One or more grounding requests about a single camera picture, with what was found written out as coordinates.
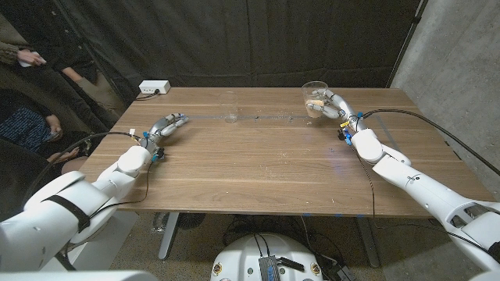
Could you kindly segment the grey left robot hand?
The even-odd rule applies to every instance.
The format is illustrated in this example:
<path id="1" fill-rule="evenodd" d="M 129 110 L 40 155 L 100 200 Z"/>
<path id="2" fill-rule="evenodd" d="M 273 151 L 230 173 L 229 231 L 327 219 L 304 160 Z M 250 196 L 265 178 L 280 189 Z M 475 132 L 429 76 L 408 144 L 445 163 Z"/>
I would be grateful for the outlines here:
<path id="1" fill-rule="evenodd" d="M 189 118 L 183 113 L 173 113 L 160 118 L 141 139 L 141 146 L 146 147 L 149 143 L 158 144 L 164 137 L 168 137 L 188 120 Z"/>

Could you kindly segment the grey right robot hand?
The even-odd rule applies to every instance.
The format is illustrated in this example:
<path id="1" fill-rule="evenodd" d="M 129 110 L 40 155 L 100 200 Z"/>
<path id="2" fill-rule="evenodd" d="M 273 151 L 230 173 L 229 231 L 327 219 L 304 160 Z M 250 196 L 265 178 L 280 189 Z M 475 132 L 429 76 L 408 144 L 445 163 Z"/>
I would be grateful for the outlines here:
<path id="1" fill-rule="evenodd" d="M 355 114 L 354 109 L 339 94 L 330 90 L 315 90 L 316 96 L 305 100 L 308 115 L 313 118 L 326 116 L 331 119 L 341 118 L 355 132 L 367 128 L 365 123 Z"/>

